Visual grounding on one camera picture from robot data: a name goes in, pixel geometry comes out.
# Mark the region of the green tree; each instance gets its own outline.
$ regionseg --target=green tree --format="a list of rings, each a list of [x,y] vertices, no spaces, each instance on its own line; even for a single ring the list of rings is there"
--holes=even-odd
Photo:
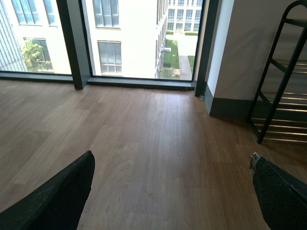
[[[32,38],[27,38],[24,41],[24,45],[21,48],[21,53],[24,58],[25,65],[28,72],[41,72],[42,64],[40,55],[43,51],[43,47],[33,42]]]

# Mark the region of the grass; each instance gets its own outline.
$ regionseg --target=grass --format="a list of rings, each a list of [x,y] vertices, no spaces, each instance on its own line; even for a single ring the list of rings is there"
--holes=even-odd
[[[190,63],[191,73],[193,74],[195,56],[188,56],[188,59]]]
[[[179,68],[178,44],[176,40],[167,39],[165,47],[172,48],[170,53],[165,53],[163,66],[167,68]]]

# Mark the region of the building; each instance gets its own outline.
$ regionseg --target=building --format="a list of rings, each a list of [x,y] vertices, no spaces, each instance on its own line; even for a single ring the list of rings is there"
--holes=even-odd
[[[84,0],[83,11],[94,75],[158,78],[166,0]]]
[[[27,68],[14,37],[3,0],[0,0],[0,70],[26,72]]]
[[[1,0],[20,47],[29,38],[43,47],[37,71],[71,74],[55,0]]]
[[[70,74],[56,0],[5,1],[20,46],[43,47],[44,72]],[[138,14],[131,13],[137,6]],[[167,1],[84,0],[94,75],[158,78],[165,43]]]
[[[167,30],[182,34],[198,31],[202,0],[168,0]]]

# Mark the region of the floor-to-ceiling window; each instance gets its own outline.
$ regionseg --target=floor-to-ceiling window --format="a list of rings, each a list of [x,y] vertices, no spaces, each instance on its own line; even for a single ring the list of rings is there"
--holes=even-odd
[[[82,3],[94,76],[192,80],[202,1]]]

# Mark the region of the window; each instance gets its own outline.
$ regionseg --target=window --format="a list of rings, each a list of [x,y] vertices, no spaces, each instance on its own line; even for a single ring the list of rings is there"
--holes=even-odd
[[[119,25],[118,0],[94,0],[95,22],[98,27]]]
[[[198,31],[199,28],[200,28],[200,25],[198,23],[195,23],[193,31]]]
[[[167,23],[167,30],[174,30],[174,23]]]
[[[184,0],[178,0],[178,6],[184,6]]]
[[[190,31],[191,30],[191,23],[186,23],[184,25],[184,31]]]
[[[168,19],[173,20],[175,17],[175,10],[173,9],[168,9]]]
[[[102,73],[121,73],[120,42],[98,42]]]
[[[183,10],[177,10],[177,20],[183,19]]]
[[[24,38],[24,41],[29,44],[30,47],[35,47],[35,45],[39,45],[42,47],[40,54],[34,60],[31,60],[31,72],[47,72],[52,71],[53,67],[51,64],[50,55],[48,52],[47,44],[45,39],[32,39],[32,38]]]
[[[195,20],[199,21],[201,19],[201,11],[196,11]]]
[[[34,0],[12,0],[19,24],[35,25],[39,22]]]
[[[192,21],[192,14],[193,14],[193,10],[187,10],[187,14],[186,14],[187,21]]]
[[[46,14],[48,18],[49,25],[54,25],[56,23],[53,8],[52,8],[52,2],[51,0],[44,0],[44,5],[46,9]]]
[[[197,0],[197,6],[201,6],[202,5],[202,0]]]

